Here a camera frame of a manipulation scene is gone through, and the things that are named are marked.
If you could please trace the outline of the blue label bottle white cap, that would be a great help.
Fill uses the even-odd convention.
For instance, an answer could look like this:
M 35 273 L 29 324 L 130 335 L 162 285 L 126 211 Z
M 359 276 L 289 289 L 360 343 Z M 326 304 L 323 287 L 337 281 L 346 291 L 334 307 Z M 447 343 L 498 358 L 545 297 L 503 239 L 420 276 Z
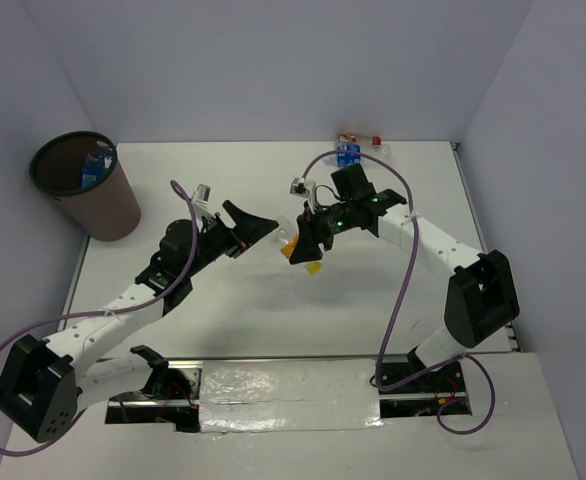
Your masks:
M 81 187 L 88 188 L 100 180 L 103 173 L 98 167 L 96 160 L 98 151 L 87 154 L 81 170 Z

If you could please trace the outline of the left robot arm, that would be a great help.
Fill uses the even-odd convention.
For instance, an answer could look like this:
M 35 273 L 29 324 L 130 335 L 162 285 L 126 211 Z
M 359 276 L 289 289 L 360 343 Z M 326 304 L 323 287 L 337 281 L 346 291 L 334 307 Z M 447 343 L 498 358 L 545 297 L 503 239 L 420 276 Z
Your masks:
M 277 229 L 224 201 L 234 224 L 196 211 L 172 222 L 158 251 L 134 282 L 110 304 L 63 331 L 37 339 L 25 334 L 11 346 L 0 375 L 0 411 L 32 440 L 48 443 L 66 432 L 73 417 L 116 395 L 133 379 L 146 398 L 168 388 L 167 360 L 140 345 L 119 358 L 106 355 L 138 330 L 162 319 L 192 291 L 191 279 L 221 256 L 237 258 Z

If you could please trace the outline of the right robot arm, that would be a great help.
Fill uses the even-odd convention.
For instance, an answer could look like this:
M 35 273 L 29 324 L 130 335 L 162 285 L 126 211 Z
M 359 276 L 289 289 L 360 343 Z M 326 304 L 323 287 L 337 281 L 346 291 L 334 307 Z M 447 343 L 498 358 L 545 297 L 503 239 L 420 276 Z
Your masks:
M 455 239 L 396 191 L 376 190 L 358 164 L 334 172 L 332 180 L 337 201 L 330 206 L 318 203 L 314 181 L 293 180 L 291 194 L 305 202 L 287 259 L 292 265 L 319 262 L 336 235 L 361 229 L 408 253 L 409 270 L 421 264 L 446 278 L 442 324 L 407 357 L 410 384 L 429 391 L 441 381 L 447 361 L 462 357 L 519 315 L 509 261 L 497 250 L 484 253 Z

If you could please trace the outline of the orange label bottle yellow cap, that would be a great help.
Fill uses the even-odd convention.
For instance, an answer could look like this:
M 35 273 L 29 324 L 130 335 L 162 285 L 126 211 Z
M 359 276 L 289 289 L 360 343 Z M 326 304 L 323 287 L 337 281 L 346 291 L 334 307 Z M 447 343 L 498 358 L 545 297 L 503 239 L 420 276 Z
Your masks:
M 289 261 L 298 242 L 298 231 L 285 216 L 278 216 L 276 222 L 278 226 L 270 234 L 271 243 Z M 315 275 L 321 270 L 322 263 L 320 261 L 311 261 L 296 264 L 296 267 L 304 269 L 309 275 Z

